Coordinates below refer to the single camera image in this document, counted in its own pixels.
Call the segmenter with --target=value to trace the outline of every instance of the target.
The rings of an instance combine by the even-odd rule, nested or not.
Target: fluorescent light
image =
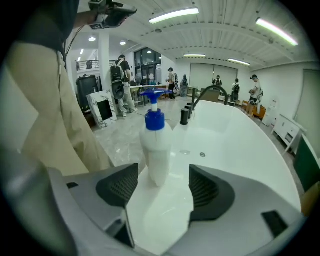
[[[169,20],[169,19],[172,19],[172,18],[175,18],[175,17],[191,15],[191,14],[198,14],[198,13],[199,13],[199,10],[198,10],[197,7],[183,9],[183,10],[176,10],[176,11],[173,11],[173,12],[169,12],[169,13],[163,14],[163,15],[161,15],[159,17],[156,17],[156,18],[151,18],[151,19],[149,19],[149,22],[151,24],[155,24],[155,23],[163,22],[165,20]]]
[[[291,36],[289,36],[287,33],[283,32],[280,28],[276,27],[275,25],[272,25],[271,23],[269,23],[261,18],[258,18],[256,20],[256,23],[258,25],[272,31],[273,33],[277,34],[278,36],[282,37],[284,40],[288,41],[293,46],[298,45],[297,41],[295,41]]]
[[[243,62],[243,61],[241,61],[241,60],[236,60],[236,59],[233,59],[233,58],[229,58],[228,61],[230,61],[230,62],[237,62],[237,63],[243,64],[243,65],[250,66],[250,63],[246,63],[246,62]]]
[[[205,54],[189,54],[189,53],[186,53],[183,56],[184,57],[206,57]]]

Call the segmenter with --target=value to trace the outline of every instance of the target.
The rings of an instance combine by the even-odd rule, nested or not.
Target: glass door
[[[148,85],[148,67],[147,66],[142,67],[142,85],[143,86]]]
[[[156,75],[155,75],[155,66],[148,67],[148,85],[155,86],[156,85]]]

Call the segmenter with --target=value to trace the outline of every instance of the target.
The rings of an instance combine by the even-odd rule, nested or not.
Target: beige fabric
[[[125,106],[124,102],[128,104],[128,108],[131,111],[133,111],[136,107],[135,107],[135,102],[131,96],[130,84],[128,82],[123,82],[123,89],[124,89],[124,96],[122,99],[118,100],[119,109],[121,112],[127,113],[127,110],[124,107]]]
[[[40,45],[15,43],[7,65],[25,97],[39,112],[22,153],[60,170],[64,176],[111,167],[80,110],[60,53]]]

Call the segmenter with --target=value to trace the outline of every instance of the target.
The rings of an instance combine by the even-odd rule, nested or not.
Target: black pants
[[[176,96],[174,94],[174,88],[175,88],[175,84],[174,83],[169,84],[169,90],[172,91],[172,93],[169,94],[169,98],[170,99],[175,99],[176,98]]]

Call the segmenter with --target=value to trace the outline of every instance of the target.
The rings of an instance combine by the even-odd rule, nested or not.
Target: white cabinet
[[[280,114],[271,134],[273,134],[274,132],[276,132],[276,134],[287,145],[287,148],[285,149],[284,153],[286,153],[289,150],[289,148],[291,148],[293,152],[296,154],[302,133],[305,133],[306,129],[304,129],[293,119]]]

